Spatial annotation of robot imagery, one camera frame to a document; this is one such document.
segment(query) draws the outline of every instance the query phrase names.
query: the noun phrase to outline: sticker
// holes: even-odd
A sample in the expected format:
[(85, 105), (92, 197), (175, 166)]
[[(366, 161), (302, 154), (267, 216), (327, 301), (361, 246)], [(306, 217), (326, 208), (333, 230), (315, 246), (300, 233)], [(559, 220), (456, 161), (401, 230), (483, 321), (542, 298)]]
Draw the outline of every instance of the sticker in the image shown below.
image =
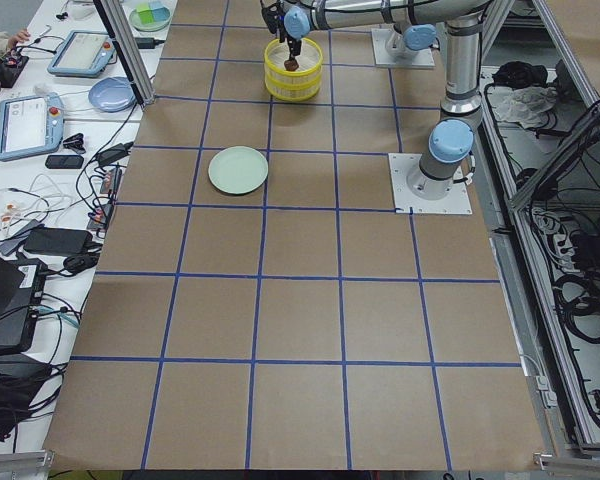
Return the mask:
[(20, 270), (22, 273), (24, 273), (24, 278), (22, 279), (20, 288), (33, 287), (33, 281), (36, 279), (35, 265), (22, 265), (22, 266), (18, 267), (18, 270)]

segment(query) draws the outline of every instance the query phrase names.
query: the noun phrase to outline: person's hand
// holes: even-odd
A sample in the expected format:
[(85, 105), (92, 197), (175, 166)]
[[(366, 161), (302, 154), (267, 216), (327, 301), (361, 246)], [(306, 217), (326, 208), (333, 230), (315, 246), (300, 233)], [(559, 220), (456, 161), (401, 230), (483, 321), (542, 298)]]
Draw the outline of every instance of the person's hand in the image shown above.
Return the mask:
[(28, 42), (29, 38), (31, 38), (31, 35), (26, 28), (23, 28), (14, 36), (9, 37), (9, 40), (7, 41), (7, 47), (9, 50), (13, 50), (17, 44)]

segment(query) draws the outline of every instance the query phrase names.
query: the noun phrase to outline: white table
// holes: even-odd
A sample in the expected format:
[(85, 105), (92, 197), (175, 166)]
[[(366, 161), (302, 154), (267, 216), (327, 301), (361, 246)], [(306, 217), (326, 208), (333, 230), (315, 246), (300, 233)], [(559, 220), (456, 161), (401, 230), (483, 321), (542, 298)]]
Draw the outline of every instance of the white table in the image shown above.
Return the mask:
[[(140, 0), (127, 0), (124, 2), (123, 8), (127, 17), (139, 3), (141, 3)], [(162, 3), (173, 11), (177, 0), (164, 0)], [(41, 4), (27, 27), (32, 35), (32, 39), (48, 30), (48, 26), (51, 27), (51, 30), (46, 35), (62, 38), (66, 38), (72, 30), (105, 31), (104, 25), (97, 13), (82, 20), (71, 18), (62, 21), (58, 20), (56, 14), (60, 12), (64, 4), (64, 0), (46, 0)], [(138, 32), (133, 28), (132, 31), (136, 36), (148, 36), (164, 40), (166, 39), (168, 28), (157, 32)], [(60, 40), (58, 39), (46, 38), (37, 46), (53, 50), (59, 43)], [(66, 109), (65, 118), (67, 119), (122, 121), (127, 117), (128, 111), (118, 113), (101, 112), (93, 108), (88, 100), (89, 89), (100, 80), (106, 77), (126, 77), (119, 60), (112, 65), (108, 65), (98, 78), (57, 77), (47, 72), (47, 66), (53, 57), (52, 54), (30, 49), (24, 50), (23, 54), (30, 57), (29, 63), (24, 68), (14, 88), (0, 90), (0, 102), (11, 98), (34, 95), (37, 86), (38, 89), (53, 91), (63, 96), (62, 99)], [(162, 55), (162, 46), (159, 45), (154, 49), (140, 50), (140, 54), (147, 73), (149, 76), (154, 75), (158, 68), (160, 56)], [(142, 111), (137, 109), (130, 121), (139, 122), (141, 118)]]
[[(119, 122), (86, 122), (86, 121), (69, 121), (65, 123), (66, 135), (75, 133), (83, 133), (85, 135), (85, 145), (87, 153), (84, 155), (85, 161), (100, 148), (111, 135), (120, 127)], [(125, 143), (132, 141), (138, 131), (138, 123), (126, 124), (120, 134), (116, 137), (115, 143)], [(60, 190), (73, 197), (73, 200), (67, 199), (63, 205), (68, 205), (78, 200), (75, 192), (75, 179), (77, 170), (49, 170), (44, 167), (46, 155), (38, 155), (35, 157), (14, 160), (11, 162), (0, 162), (0, 189), (16, 187), (22, 190), (29, 190), (32, 180), (38, 174), (47, 175), (53, 182), (56, 183)], [(40, 195), (48, 195), (54, 193), (55, 187), (51, 187), (51, 182), (44, 177), (39, 178), (36, 182), (37, 187), (49, 188), (38, 190), (36, 193)], [(86, 178), (81, 181), (81, 190), (86, 192), (88, 184)], [(0, 192), (0, 214), (5, 210), (7, 203), (16, 202), (22, 205), (30, 204), (34, 199), (28, 195), (18, 194), (14, 192)], [(84, 203), (80, 203), (72, 207), (66, 213), (58, 212), (51, 214), (45, 225), (48, 227), (84, 229), (88, 223), (88, 208)], [(14, 227), (13, 232), (17, 231), (21, 225)], [(39, 256), (52, 269), (62, 268), (63, 257), (55, 256)], [(73, 278), (62, 278), (58, 276), (49, 277), (45, 285), (45, 293), (50, 293), (60, 297), (76, 309), (82, 305), (87, 292), (93, 281), (95, 269), (90, 269), (80, 273)], [(52, 307), (60, 307), (61, 304), (55, 300), (44, 298), (43, 303)], [(39, 322), (36, 326), (33, 344), (26, 352), (26, 355), (43, 362), (48, 362), (53, 351), (59, 334), (59, 324), (55, 317), (50, 317), (47, 320)], [(76, 330), (67, 323), (63, 324), (62, 337), (60, 347), (53, 359), (53, 363), (58, 364), (66, 362), (69, 359), (73, 343), (75, 340)], [(39, 401), (47, 398), (59, 385), (59, 379), (53, 379), (45, 383), (43, 388), (38, 393), (34, 401)], [(51, 411), (51, 407), (39, 412), (37, 415)], [(40, 450), (42, 443), (47, 435), (51, 416), (41, 418), (33, 422), (21, 422), (18, 427), (18, 442), (17, 451), (27, 452)], [(5, 443), (0, 443), (0, 453), (11, 453), (13, 448), (13, 438), (10, 438)]]

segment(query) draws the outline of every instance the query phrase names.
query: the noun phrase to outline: light green plate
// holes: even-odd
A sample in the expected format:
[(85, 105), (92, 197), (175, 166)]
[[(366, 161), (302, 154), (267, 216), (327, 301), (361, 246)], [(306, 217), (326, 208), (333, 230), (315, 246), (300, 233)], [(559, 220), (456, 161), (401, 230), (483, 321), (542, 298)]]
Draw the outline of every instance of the light green plate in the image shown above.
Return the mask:
[(209, 164), (209, 180), (224, 193), (243, 195), (252, 192), (267, 179), (269, 164), (259, 151), (250, 147), (222, 150)]
[(129, 22), (133, 25), (133, 28), (139, 30), (141, 32), (157, 32), (158, 30), (162, 30), (164, 27), (169, 25), (171, 21), (171, 10), (167, 7), (164, 7), (169, 12), (169, 18), (163, 20), (161, 22), (152, 22), (152, 23), (142, 23), (140, 21), (140, 15), (135, 10), (131, 10), (129, 14)]

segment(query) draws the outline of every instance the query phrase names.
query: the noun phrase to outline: white cloth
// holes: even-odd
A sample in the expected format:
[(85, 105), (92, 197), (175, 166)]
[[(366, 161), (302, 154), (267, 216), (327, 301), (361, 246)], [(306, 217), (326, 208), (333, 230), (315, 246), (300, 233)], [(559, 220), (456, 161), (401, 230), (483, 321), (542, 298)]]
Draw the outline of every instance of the white cloth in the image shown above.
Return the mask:
[(494, 110), (501, 122), (519, 123), (523, 128), (541, 127), (546, 123), (545, 112), (558, 100), (555, 88), (528, 87), (514, 90)]

